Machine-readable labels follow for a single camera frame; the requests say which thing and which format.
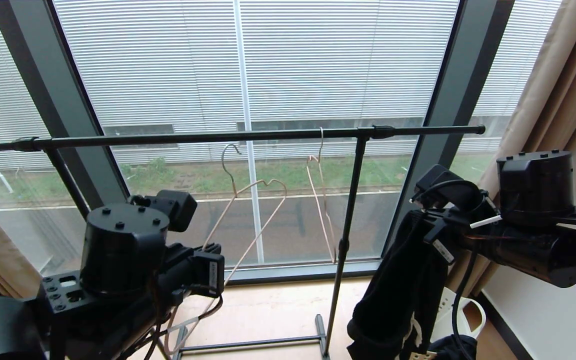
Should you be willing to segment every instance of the black baseboard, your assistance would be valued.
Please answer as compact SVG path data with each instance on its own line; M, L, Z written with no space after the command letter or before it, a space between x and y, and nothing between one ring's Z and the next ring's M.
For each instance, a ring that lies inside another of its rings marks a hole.
M480 292L480 294L478 294L474 299L484 308L487 320L490 321L490 324L492 324L499 335L501 335L503 341L508 344L510 351L514 353L517 360L533 360L533 357L530 356L528 351L526 351L526 348L521 344L521 342L519 342L515 333L510 330L506 321L504 321L497 309L495 309L492 303L490 303L489 299L483 294L483 292Z

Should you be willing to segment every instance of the white basket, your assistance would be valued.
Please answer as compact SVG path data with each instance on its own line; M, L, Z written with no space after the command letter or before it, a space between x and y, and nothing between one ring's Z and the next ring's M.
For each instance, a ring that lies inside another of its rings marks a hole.
M445 337L449 337L453 334L453 303L455 302L455 294L447 287L443 288L443 293L441 294L441 302L439 303L439 310L437 311L437 319L434 321L434 330L432 330L432 335L430 336L430 342L434 343L437 340ZM481 323L474 329L468 324L468 319L466 319L466 314L464 314L464 308L469 303L473 303L477 306L479 313L481 314ZM484 325L486 325L486 312L480 303L471 298L460 298L459 308L457 312L457 329L459 330L459 335L467 335L471 338L476 339L482 332ZM434 359L437 354L428 351L425 354L412 353L410 359L412 360L431 360Z

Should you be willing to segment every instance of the clothes rack pole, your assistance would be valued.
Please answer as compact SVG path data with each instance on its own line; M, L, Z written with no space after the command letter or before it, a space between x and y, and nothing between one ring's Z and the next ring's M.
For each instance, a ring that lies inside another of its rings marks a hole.
M0 143L0 151L35 152L44 151L57 173L64 182L68 193L73 198L77 209L82 217L86 218L89 208L85 199L73 180L64 158L57 149L77 148L87 146L121 146L121 145L144 145L144 144L189 144L201 142L235 142L235 141L263 141L263 140L290 140L290 139L340 139L354 137L357 139L350 191L343 223L343 233L339 241L338 262L334 275L333 294L330 304L330 313L327 330L324 327L322 315L315 315L316 335L300 337L285 337L280 339L268 339L258 341L240 341L226 344L209 344L201 346L189 346L181 348L178 355L189 351L215 351L218 349L233 349L239 347L254 346L281 346L290 343L318 342L322 360L330 360L330 338L332 335L339 290L344 271L346 256L350 248L350 228L354 214L359 177L361 174L366 143L370 139L387 139L398 135L446 135L446 134L483 134L486 127L478 126L442 126L442 127L400 127L395 128L387 125L372 127L357 127L354 129L313 129L313 130L276 130L276 131L244 131L244 132L206 132L201 134L162 134L162 135L137 135L137 136L93 136L93 137L53 137L41 139L39 137L22 137L11 142ZM165 353L162 344L157 343L158 348Z

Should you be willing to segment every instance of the green lawn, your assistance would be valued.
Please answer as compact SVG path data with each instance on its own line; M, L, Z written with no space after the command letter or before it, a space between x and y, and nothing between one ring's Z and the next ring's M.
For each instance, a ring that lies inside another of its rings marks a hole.
M452 171L461 177L477 182L492 159L492 155L457 155ZM322 160L322 169L329 192L347 192L352 176L354 157L327 157ZM396 190L405 179L409 168L409 156L366 157L361 168L359 186L366 190ZM133 194L156 194L161 189L187 191L201 198L222 198L232 187L230 178L224 173L221 163L206 162L192 164L166 164L163 158L154 159L146 165L122 164L121 171ZM238 189L249 183L246 162L231 161L226 164ZM320 186L316 162L310 170L316 187ZM14 189L9 194L0 180L0 203L26 201L48 201L70 203L70 196L55 172L10 171L4 174ZM288 187L291 194L310 194L306 173L306 160L262 160L256 162L256 177L270 180L276 178ZM270 190L278 191L276 185Z

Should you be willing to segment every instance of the wire hanger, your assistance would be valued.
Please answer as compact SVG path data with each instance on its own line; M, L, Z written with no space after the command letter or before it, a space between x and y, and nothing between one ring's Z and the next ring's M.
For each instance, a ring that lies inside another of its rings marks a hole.
M313 183L313 176L311 176L311 169L309 167L312 161L317 163L319 169L319 178L321 180L321 194L324 203L324 214L326 214L328 227L330 230L330 238L334 239L335 232L333 230L332 221L330 219L330 215L328 212L328 201L326 199L326 183L324 182L324 173L322 171L322 149L324 147L324 128L320 127L319 129L321 130L321 142L319 144L319 152L316 157L313 155L309 155L308 159L306 160L306 173L308 173L308 181L310 182L310 188L312 189L312 194L314 195L315 202L317 203L317 212L319 215L319 221L321 223L321 230L324 233L324 240L326 240L326 246L328 249L328 253L330 254L330 261L332 261L332 264L335 264L337 262L337 250L335 249L334 246L330 245L329 234L328 231L326 231L326 225L324 225L324 218L322 215L322 206L320 205L320 198L318 197L317 191L315 190L315 184Z
M213 235L215 234L215 231L217 230L217 228L219 227L219 225L222 223L222 220L224 219L224 216L226 216L226 213L228 212L228 210L230 210L231 205L233 205L233 202L235 201L235 199L237 199L240 194L242 194L243 192L247 191L248 189L258 185L258 184L263 184L266 187L269 187L271 184L273 183L279 183L281 185L281 187L283 188L283 196L281 198L281 201L279 201L279 205L277 205L277 207L274 208L274 211L272 212L272 214L270 214L270 217L268 218L268 220L266 220L266 222L263 224L263 226L261 227L261 231L259 231L259 233L256 235L256 237L254 237L254 239L252 241L250 241L250 244L248 245L246 251L244 251L243 255L239 258L237 264L235 264L235 266L232 268L232 271L230 272L230 274L228 274L226 280L224 281L223 285L224 287L226 285L228 285L228 282L231 280L231 278L233 277L233 275L235 274L235 271L237 271L237 269L240 267L240 265L242 264L243 260L246 258L246 255L248 255L250 249L252 249L252 247L254 246L254 244L257 243L259 237L261 237L262 233L264 232L264 230L266 229L266 226L268 226L268 224L270 223L270 221L272 221L272 219L275 217L275 215L277 214L277 212L279 211L279 209L282 207L282 205L284 204L284 201L286 201L286 198L288 197L288 188L286 187L286 184L284 182L282 182L281 180L277 180L276 178L272 178L270 181L266 181L264 179L261 180L257 180L256 182L253 182L249 185L247 185L246 187L244 187L243 189L240 189L239 191L237 191L237 187L235 185L235 179L233 178L233 175L230 173L230 171L228 171L226 169L226 164L224 162L224 153L226 153L226 149L228 149L229 147L233 147L238 154L241 154L240 151L237 148L237 145L234 144L228 144L226 145L226 147L223 148L223 151L221 152L221 167L223 168L224 171L226 171L226 173L228 174L228 176L230 176L230 182L232 183L232 188L233 188L233 196L230 198L230 201L228 202L228 204L226 205L226 208L224 208L224 210L221 212L221 216L219 216L219 219L217 219L217 223L214 224L214 226L212 227L212 230L210 231L210 233L208 234L208 237L206 237L206 240L203 242L203 246L201 247L202 250L206 250L206 246L208 246L208 243L210 243L210 240L212 239ZM172 314L170 315L170 320L168 321L168 325L167 325L167 330L166 333L164 334L164 350L167 351L168 355L175 355L176 353L179 352L179 350L181 350L181 348L184 346L186 340L190 337L190 334L193 333L193 331L195 330L195 328L197 328L197 325L199 325L199 321L201 319L203 319L203 315L207 314L209 309L211 309L211 307L213 307L215 300L217 299L212 299L212 301L210 301L210 303L208 303L208 305L206 305L205 309L202 311L201 315L199 316L195 316L192 317L186 321L183 321L182 323L179 323L177 325L172 325L173 322L175 321L175 317L177 315L177 311L179 309L179 306L176 306L172 312ZM184 335L184 337L181 339L181 341L177 342L177 345L174 347L174 349L171 351L170 350L170 340L169 340L169 335L170 333L180 330L181 328L185 327L185 326L189 326L191 324L194 323L194 326L192 328L190 328Z

